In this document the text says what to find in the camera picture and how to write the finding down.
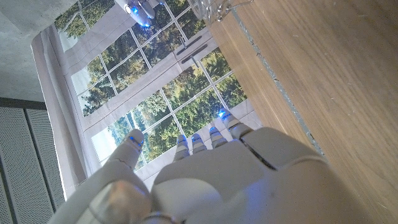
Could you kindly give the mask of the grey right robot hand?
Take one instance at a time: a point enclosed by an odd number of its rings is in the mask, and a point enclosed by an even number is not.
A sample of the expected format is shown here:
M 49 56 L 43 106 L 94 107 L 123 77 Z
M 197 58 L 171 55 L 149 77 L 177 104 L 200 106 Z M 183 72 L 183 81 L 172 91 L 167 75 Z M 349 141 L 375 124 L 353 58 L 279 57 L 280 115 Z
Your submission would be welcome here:
M 151 20 L 155 18 L 155 11 L 147 0 L 114 0 L 127 14 L 140 26 L 150 27 Z

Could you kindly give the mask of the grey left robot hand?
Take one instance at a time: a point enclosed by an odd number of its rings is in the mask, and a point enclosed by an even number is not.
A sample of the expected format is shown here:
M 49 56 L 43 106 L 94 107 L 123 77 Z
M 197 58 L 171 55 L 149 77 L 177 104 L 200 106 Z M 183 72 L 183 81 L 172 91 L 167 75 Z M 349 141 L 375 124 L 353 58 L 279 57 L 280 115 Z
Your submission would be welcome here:
M 144 135 L 133 129 L 51 223 L 371 223 L 328 161 L 273 128 L 251 129 L 227 109 L 232 136 L 177 138 L 171 164 L 147 188 L 133 172 Z

